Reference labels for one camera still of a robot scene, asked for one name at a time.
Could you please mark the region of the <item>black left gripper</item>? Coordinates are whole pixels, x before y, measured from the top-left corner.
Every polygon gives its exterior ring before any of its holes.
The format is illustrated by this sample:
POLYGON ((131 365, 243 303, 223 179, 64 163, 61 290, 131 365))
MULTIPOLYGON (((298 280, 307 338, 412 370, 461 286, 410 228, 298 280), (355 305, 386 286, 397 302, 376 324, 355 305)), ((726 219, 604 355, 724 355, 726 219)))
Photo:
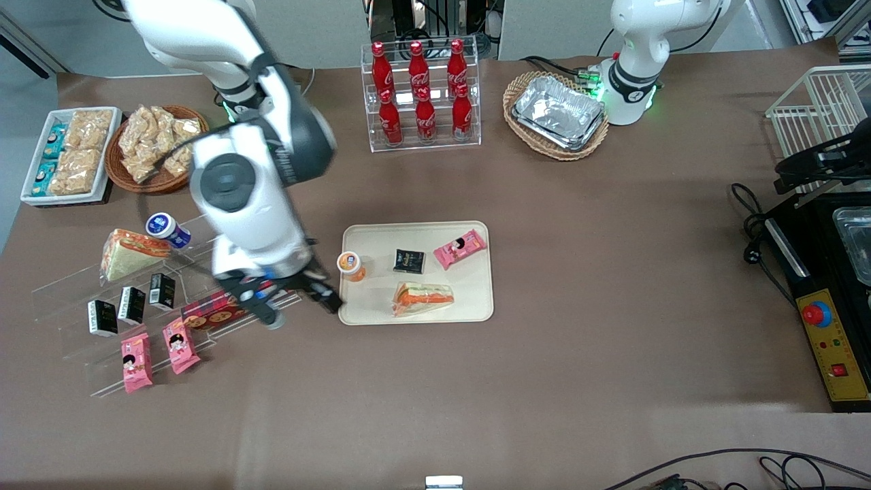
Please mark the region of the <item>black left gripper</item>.
POLYGON ((856 129, 783 159, 776 165, 774 189, 786 195, 819 180, 868 180, 869 159, 869 130, 856 129))

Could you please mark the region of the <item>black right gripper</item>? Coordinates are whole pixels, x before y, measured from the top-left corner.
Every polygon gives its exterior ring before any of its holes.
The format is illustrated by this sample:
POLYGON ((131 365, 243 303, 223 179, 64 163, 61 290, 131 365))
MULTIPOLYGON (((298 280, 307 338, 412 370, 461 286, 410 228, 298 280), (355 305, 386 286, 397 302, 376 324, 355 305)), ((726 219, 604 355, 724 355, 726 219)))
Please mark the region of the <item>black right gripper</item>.
POLYGON ((330 314, 337 314, 343 300, 327 285, 327 276, 316 266, 311 253, 302 255, 301 267, 295 273, 280 271, 277 265, 253 263, 243 253, 215 254, 215 281, 222 291, 236 301, 271 301, 279 291, 310 297, 330 314))

